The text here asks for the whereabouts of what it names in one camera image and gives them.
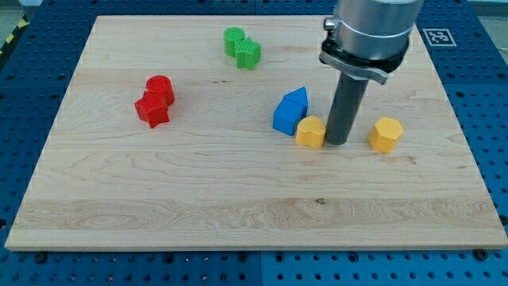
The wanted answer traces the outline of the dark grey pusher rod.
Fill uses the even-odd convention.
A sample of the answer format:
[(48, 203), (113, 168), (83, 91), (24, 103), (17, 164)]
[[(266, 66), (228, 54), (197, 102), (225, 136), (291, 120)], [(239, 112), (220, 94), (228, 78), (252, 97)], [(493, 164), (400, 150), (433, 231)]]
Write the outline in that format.
[(367, 79), (341, 73), (326, 124), (325, 139), (330, 144), (343, 145), (348, 140), (367, 85)]

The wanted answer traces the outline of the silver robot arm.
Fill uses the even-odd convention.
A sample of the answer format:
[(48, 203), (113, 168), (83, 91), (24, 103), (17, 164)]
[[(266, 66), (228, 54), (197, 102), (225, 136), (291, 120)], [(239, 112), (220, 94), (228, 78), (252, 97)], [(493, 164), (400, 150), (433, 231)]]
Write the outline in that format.
[(325, 139), (342, 145), (370, 81), (384, 85), (406, 54), (422, 0), (339, 0), (319, 60), (340, 72)]

